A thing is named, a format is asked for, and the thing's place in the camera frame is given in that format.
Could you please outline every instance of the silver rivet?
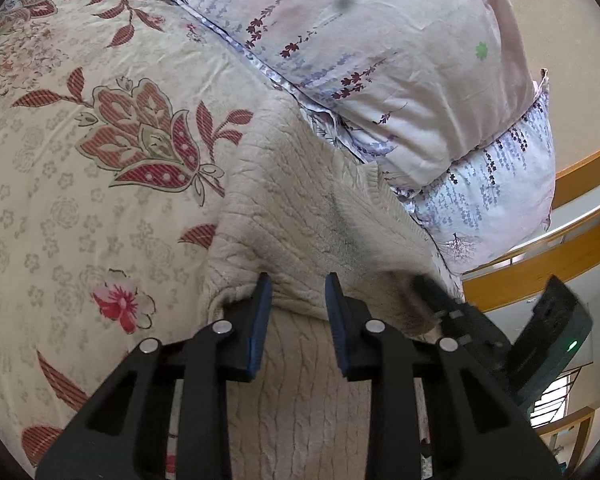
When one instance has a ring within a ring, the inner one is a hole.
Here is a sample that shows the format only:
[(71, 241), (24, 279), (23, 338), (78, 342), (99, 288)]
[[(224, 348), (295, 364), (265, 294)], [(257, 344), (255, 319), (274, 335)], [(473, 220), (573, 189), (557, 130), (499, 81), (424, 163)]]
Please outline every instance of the silver rivet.
[(150, 337), (140, 343), (140, 351), (144, 354), (150, 354), (151, 352), (155, 352), (158, 346), (160, 346), (160, 342)]
[(384, 326), (384, 323), (379, 319), (370, 319), (365, 323), (365, 328), (367, 332), (371, 332), (372, 334), (379, 334), (381, 332), (384, 332), (384, 329), (386, 327)]
[(227, 332), (231, 332), (233, 327), (234, 326), (231, 324), (231, 321), (221, 319), (220, 321), (216, 321), (214, 323), (212, 329), (217, 334), (226, 334)]
[(455, 352), (458, 350), (458, 342), (450, 337), (443, 337), (438, 344), (445, 352)]

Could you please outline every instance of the floral pillowcase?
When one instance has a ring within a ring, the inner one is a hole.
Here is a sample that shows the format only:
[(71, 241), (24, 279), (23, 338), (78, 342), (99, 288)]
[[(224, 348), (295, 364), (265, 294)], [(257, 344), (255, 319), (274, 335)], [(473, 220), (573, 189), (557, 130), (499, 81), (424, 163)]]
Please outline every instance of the floral pillowcase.
[(555, 153), (546, 71), (542, 76), (536, 100), (517, 123), (404, 203), (454, 274), (506, 253), (549, 216)]
[(430, 184), (534, 98), (509, 0), (176, 1), (349, 121), (339, 140), (392, 186)]

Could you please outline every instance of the pink flower print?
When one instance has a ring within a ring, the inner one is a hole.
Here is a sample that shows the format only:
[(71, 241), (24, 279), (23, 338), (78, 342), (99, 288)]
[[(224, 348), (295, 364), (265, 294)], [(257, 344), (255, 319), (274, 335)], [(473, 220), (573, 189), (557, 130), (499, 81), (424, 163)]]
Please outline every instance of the pink flower print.
[(134, 281), (122, 270), (109, 269), (104, 284), (97, 285), (91, 292), (91, 297), (100, 307), (100, 313), (119, 321), (128, 334), (135, 332), (136, 328), (146, 330), (152, 326), (154, 300), (140, 292)]

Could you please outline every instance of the window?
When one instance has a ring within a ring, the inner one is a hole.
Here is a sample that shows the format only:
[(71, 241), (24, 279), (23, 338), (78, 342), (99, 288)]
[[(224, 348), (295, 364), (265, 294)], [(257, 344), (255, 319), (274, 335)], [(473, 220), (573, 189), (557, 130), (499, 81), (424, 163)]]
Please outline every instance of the window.
[(530, 417), (533, 428), (564, 417), (567, 412), (569, 390), (578, 378), (579, 373), (579, 368), (565, 372), (549, 384), (542, 397), (534, 403), (534, 410)]

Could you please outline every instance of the beige knit sweater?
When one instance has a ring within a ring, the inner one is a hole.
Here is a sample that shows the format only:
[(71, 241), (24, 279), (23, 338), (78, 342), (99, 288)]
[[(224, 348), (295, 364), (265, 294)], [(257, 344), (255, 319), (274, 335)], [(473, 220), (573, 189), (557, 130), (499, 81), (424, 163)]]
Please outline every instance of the beige knit sweater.
[(200, 325), (274, 284), (262, 369), (229, 386), (236, 479), (364, 478), (370, 389), (347, 383), (334, 358), (324, 278), (410, 335), (434, 328), (413, 299), (414, 272), (434, 277), (435, 247), (373, 165), (356, 165), (315, 137), (284, 94), (251, 122), (208, 252)]

